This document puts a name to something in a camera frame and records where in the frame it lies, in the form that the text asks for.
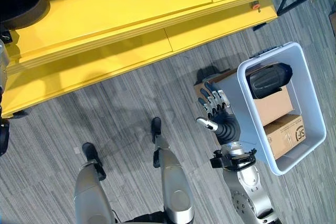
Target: plastic bin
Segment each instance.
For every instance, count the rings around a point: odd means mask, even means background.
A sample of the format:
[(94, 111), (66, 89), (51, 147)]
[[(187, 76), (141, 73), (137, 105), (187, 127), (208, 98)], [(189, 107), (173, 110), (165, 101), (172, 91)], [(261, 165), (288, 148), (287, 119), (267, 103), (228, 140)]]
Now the plastic bin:
[[(302, 115), (306, 130), (306, 139), (277, 160), (273, 157), (245, 77), (246, 70), (274, 62), (289, 64), (293, 69), (293, 76), (287, 84), (294, 108), (291, 114)], [(244, 61), (239, 65), (237, 73), (217, 84), (226, 93), (240, 123), (243, 148), (246, 151), (255, 148), (257, 159), (268, 164), (275, 175), (288, 172), (326, 138), (326, 127), (319, 102), (306, 59), (298, 43), (289, 42)]]

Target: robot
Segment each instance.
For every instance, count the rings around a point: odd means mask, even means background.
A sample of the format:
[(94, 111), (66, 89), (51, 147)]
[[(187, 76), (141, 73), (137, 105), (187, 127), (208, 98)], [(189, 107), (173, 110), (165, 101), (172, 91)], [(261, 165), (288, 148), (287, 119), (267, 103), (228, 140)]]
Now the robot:
[[(197, 123), (213, 131), (221, 150), (210, 159), (213, 168), (222, 168), (224, 181), (230, 189), (237, 213), (246, 224), (281, 224), (271, 201), (261, 186), (255, 167), (255, 152), (245, 153), (239, 143), (240, 127), (223, 90), (205, 83), (199, 102), (207, 117), (199, 117)], [(161, 136), (161, 120), (152, 121), (155, 151), (153, 166), (161, 168), (164, 211), (139, 216), (127, 222), (138, 223), (193, 223), (193, 195), (184, 170)], [(76, 182), (75, 209), (77, 224), (116, 223), (109, 202), (99, 181), (106, 178), (97, 151), (90, 143), (82, 147), (88, 161), (83, 165)]]
[(210, 159), (212, 168), (222, 168), (232, 203), (246, 224), (281, 224), (271, 201), (261, 186), (259, 171), (255, 166), (256, 150), (245, 153), (239, 143), (240, 127), (230, 102), (216, 84), (205, 83), (199, 103), (207, 113), (207, 119), (199, 117), (197, 123), (215, 133), (221, 149)]
[[(126, 222), (192, 224), (194, 199), (183, 167), (168, 142), (161, 135), (161, 120), (152, 120), (152, 136), (155, 144), (153, 166), (161, 169), (164, 211), (143, 215)], [(109, 201), (100, 185), (106, 178), (96, 148), (85, 143), (82, 150), (87, 162), (81, 167), (75, 187), (77, 224), (117, 223)]]

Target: cardboard box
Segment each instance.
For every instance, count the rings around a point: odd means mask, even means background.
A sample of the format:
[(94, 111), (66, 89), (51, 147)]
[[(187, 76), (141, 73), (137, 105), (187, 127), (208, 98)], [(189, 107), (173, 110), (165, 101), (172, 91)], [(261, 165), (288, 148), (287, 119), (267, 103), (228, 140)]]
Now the cardboard box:
[(332, 29), (334, 31), (334, 35), (336, 36), (336, 13), (330, 14), (329, 19), (330, 19)]
[[(209, 82), (219, 82), (236, 72), (237, 69), (224, 72), (220, 75), (216, 75), (213, 78), (210, 78)], [(197, 97), (203, 98), (203, 95), (199, 91), (201, 88), (204, 88), (206, 90), (203, 83), (194, 86)], [(254, 102), (263, 126), (282, 117), (283, 115), (288, 114), (290, 111), (293, 110), (293, 106), (291, 104), (286, 86), (282, 87), (282, 91), (269, 95), (263, 99), (254, 99)]]
[(254, 99), (263, 126), (293, 110), (286, 86), (282, 90), (262, 99)]
[[(210, 83), (212, 83), (212, 82), (219, 82), (219, 81), (223, 80), (224, 78), (226, 78), (226, 77), (228, 77), (228, 76), (230, 76), (231, 74), (236, 73), (236, 72), (237, 72), (237, 69), (232, 69), (232, 70), (226, 71), (226, 72), (224, 72), (224, 73), (217, 74), (217, 75), (215, 75), (213, 78), (209, 78), (208, 81), (209, 81)], [(201, 97), (201, 98), (203, 98), (203, 99), (206, 101), (206, 99), (204, 98), (204, 96), (203, 96), (203, 95), (201, 94), (201, 92), (200, 92), (201, 88), (203, 88), (203, 89), (205, 89), (205, 90), (207, 91), (207, 89), (205, 88), (203, 82), (194, 85), (194, 89), (195, 89), (195, 92), (196, 92), (197, 97)]]
[(275, 159), (306, 139), (302, 116), (284, 115), (264, 127)]

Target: black cable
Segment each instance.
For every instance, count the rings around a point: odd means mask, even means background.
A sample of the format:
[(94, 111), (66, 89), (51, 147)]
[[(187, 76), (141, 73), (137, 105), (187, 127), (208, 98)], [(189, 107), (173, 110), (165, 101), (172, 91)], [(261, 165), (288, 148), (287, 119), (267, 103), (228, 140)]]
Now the black cable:
[(117, 215), (117, 213), (116, 213), (113, 209), (112, 209), (112, 212), (115, 214), (115, 216), (116, 216), (118, 222), (121, 223), (121, 220), (119, 219), (119, 216)]

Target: floor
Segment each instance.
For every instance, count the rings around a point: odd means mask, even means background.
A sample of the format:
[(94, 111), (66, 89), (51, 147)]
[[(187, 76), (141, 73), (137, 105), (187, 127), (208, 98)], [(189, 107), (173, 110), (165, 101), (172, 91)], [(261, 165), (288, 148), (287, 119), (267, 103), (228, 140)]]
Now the floor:
[[(280, 1), (274, 0), (275, 6)], [(193, 85), (289, 41), (297, 41), (306, 54), (327, 138), (283, 176), (264, 163), (257, 167), (282, 223), (335, 223), (336, 43), (328, 19), (334, 4), (309, 0), (256, 32), (230, 35), (28, 109), (29, 116), (11, 121), (8, 152), (0, 159), (2, 223), (75, 223), (72, 196), (85, 161), (80, 147), (87, 141), (101, 154), (107, 172), (103, 187), (121, 220), (162, 210), (149, 132), (158, 115), (187, 171), (194, 223), (242, 224), (221, 171), (209, 163), (215, 137), (194, 121), (203, 111)]]

